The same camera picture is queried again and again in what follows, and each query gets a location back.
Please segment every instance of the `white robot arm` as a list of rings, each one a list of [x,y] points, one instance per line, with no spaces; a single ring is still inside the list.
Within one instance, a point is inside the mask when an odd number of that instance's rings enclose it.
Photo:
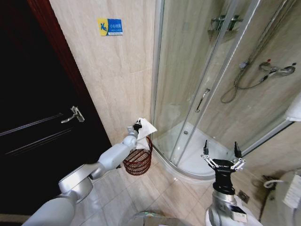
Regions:
[[[98,162],[84,164],[65,176],[58,183],[62,192],[57,198],[42,205],[23,226],[69,226],[75,212],[75,205],[91,192],[90,179],[101,178],[107,171],[113,170],[137,146],[138,128],[141,124],[129,126],[128,136],[123,142],[105,151]]]

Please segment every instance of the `wall tile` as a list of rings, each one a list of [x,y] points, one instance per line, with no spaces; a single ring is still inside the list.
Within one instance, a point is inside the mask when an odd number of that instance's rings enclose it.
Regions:
[[[149,119],[155,1],[51,0],[112,144]],[[120,18],[122,36],[100,36],[98,17]]]

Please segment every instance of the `door handle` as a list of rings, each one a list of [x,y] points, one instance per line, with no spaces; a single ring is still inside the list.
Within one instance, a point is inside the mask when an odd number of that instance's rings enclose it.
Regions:
[[[77,118],[80,122],[83,122],[85,118],[83,115],[80,113],[78,107],[72,106],[71,111],[73,112],[73,116],[69,117],[68,119],[62,120],[61,123],[66,123],[72,120],[73,118]]]
[[[200,109],[199,109],[199,106],[201,105],[203,99],[205,98],[206,94],[210,92],[210,89],[209,88],[206,88],[205,89],[205,92],[203,93],[203,96],[201,98],[201,100],[199,101],[199,104],[198,104],[198,107],[196,109],[196,113],[199,113]]]

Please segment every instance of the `white toilet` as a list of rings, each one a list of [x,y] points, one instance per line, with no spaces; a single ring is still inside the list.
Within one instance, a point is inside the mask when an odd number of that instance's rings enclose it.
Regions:
[[[283,202],[294,175],[295,171],[285,173],[280,178],[285,182],[277,183],[276,189],[268,195],[261,217],[264,226],[301,226],[300,202],[296,209],[290,208]]]

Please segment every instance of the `red wire basket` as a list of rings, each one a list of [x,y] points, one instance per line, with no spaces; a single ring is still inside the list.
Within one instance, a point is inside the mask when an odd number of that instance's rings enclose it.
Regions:
[[[145,173],[151,164],[151,152],[152,152],[152,142],[146,137],[149,150],[146,149],[135,149],[130,152],[128,157],[123,161],[126,171],[134,176],[142,175]]]

